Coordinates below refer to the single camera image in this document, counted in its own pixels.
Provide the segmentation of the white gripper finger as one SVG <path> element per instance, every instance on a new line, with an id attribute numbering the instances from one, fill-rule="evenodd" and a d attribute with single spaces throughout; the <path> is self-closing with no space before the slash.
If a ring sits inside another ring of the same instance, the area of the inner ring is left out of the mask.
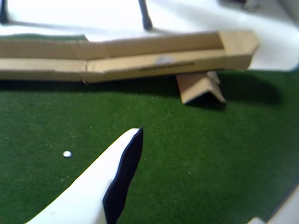
<path id="1" fill-rule="evenodd" d="M 28 223 L 117 223 L 124 210 L 142 148 L 143 129 L 127 130 Z"/>
<path id="2" fill-rule="evenodd" d="M 263 221 L 259 217 L 252 218 L 248 224 L 298 224 L 299 223 L 299 185 L 291 191 L 288 197 L 275 210 L 274 214 Z"/>

